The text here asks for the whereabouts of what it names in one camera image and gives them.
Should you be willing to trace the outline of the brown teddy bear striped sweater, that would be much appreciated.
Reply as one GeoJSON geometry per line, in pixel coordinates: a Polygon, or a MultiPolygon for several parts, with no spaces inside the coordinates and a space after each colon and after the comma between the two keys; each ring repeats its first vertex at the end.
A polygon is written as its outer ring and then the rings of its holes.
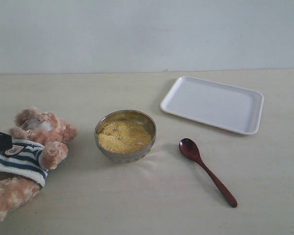
{"type": "Polygon", "coordinates": [[[77,129],[53,112],[26,108],[9,129],[12,146],[0,151],[0,222],[31,201],[45,186],[49,170],[67,157],[77,129]]]}

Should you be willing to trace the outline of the dark red wooden spoon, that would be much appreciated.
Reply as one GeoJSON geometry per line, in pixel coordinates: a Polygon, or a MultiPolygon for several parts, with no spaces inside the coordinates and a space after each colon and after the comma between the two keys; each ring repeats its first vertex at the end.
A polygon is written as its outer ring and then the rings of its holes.
{"type": "Polygon", "coordinates": [[[237,202],[236,198],[227,189],[227,187],[221,182],[221,180],[203,162],[197,144],[189,138],[183,138],[182,140],[180,140],[178,146],[179,146],[180,152],[185,157],[194,161],[195,163],[197,163],[199,166],[201,166],[205,170],[205,172],[209,175],[211,180],[214,182],[216,187],[219,189],[220,193],[223,195],[223,197],[227,201],[227,203],[231,207],[236,208],[238,206],[238,202],[237,202]]]}

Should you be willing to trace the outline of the yellow millet grains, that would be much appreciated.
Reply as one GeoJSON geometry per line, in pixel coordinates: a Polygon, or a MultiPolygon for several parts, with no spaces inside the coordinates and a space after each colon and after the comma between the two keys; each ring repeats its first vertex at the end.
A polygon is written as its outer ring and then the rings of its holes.
{"type": "Polygon", "coordinates": [[[144,127],[128,120],[118,120],[108,124],[98,135],[101,147],[119,154],[138,151],[147,146],[151,140],[151,135],[144,127]]]}

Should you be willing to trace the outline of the steel bowl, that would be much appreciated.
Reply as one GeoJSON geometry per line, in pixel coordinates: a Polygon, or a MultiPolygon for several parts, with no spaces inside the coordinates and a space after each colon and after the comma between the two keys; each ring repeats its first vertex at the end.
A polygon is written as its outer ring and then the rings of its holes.
{"type": "Polygon", "coordinates": [[[156,140],[156,124],[154,120],[148,116],[147,114],[138,111],[138,110],[119,110],[107,114],[104,118],[100,120],[100,122],[96,125],[94,130],[94,136],[96,144],[99,150],[105,155],[107,158],[117,162],[117,163],[131,163],[136,162],[142,159],[146,154],[148,154],[153,147],[155,140],[156,140]],[[113,153],[108,150],[105,150],[103,147],[100,146],[98,141],[98,135],[103,130],[103,128],[118,120],[128,120],[139,124],[140,126],[144,127],[145,130],[151,135],[152,140],[151,142],[143,147],[138,151],[134,151],[131,153],[119,154],[113,153]]]}

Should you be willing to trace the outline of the white rectangular plastic tray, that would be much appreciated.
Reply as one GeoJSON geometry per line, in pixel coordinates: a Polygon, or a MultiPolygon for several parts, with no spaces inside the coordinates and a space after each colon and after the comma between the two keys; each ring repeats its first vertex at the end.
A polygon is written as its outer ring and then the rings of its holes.
{"type": "Polygon", "coordinates": [[[162,111],[241,135],[258,132],[264,96],[247,88],[191,76],[175,80],[162,111]]]}

